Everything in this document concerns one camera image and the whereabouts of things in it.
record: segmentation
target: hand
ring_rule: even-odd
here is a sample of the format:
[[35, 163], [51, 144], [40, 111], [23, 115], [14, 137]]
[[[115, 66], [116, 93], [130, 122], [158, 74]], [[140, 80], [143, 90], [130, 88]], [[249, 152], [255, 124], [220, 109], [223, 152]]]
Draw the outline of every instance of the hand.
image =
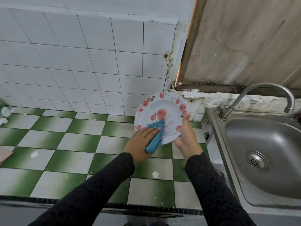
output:
[[191, 156], [200, 155], [203, 152], [202, 148], [198, 144], [194, 130], [189, 123], [190, 116], [191, 114], [187, 113], [183, 117], [181, 135], [174, 140], [175, 145], [180, 149], [186, 161]]
[[133, 156], [134, 165], [144, 162], [153, 153], [145, 152], [145, 148], [152, 139], [160, 132], [161, 128], [143, 128], [137, 131], [127, 142], [123, 152], [130, 153]]

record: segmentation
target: sink drain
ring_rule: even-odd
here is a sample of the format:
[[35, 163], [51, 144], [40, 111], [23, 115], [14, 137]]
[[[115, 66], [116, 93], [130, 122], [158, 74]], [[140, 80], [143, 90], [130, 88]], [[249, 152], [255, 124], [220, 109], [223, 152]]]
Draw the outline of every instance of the sink drain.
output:
[[268, 160], [259, 152], [247, 152], [246, 159], [248, 163], [258, 171], [266, 172], [269, 169]]

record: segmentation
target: plate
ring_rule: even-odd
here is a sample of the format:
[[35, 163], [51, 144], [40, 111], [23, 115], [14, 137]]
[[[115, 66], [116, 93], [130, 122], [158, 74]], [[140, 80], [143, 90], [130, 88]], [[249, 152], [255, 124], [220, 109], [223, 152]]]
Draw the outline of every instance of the plate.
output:
[[147, 98], [135, 115], [135, 130], [164, 119], [162, 144], [167, 144], [180, 135], [182, 118], [188, 113], [185, 100], [171, 92], [160, 92]]

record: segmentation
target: faucet spout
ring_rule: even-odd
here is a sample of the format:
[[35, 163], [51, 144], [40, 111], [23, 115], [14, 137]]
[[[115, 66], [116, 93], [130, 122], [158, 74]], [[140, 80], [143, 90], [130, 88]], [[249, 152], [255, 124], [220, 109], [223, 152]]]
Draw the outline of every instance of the faucet spout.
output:
[[220, 118], [222, 118], [223, 120], [225, 120], [229, 114], [234, 110], [234, 107], [241, 101], [241, 99], [251, 90], [258, 88], [258, 87], [266, 87], [266, 86], [273, 86], [273, 87], [277, 87], [280, 88], [282, 90], [284, 90], [285, 92], [285, 97], [288, 101], [287, 106], [284, 109], [284, 113], [292, 113], [294, 111], [295, 108], [295, 97], [292, 94], [292, 92], [286, 88], [283, 85], [280, 84], [276, 84], [276, 83], [258, 83], [258, 84], [254, 84], [254, 85], [250, 85], [248, 87], [246, 87], [244, 89], [244, 91], [241, 92], [241, 94], [235, 99], [235, 101], [228, 107], [228, 108], [224, 108], [221, 112], [220, 112]]

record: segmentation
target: black sleeve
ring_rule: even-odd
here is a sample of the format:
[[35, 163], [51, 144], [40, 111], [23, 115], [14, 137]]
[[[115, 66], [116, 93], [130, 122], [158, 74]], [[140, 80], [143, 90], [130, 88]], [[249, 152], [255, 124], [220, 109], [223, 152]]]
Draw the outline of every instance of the black sleeve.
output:
[[92, 225], [118, 186], [134, 171], [132, 155], [121, 153], [29, 225]]
[[185, 171], [200, 200], [208, 226], [255, 225], [204, 153], [191, 156]]

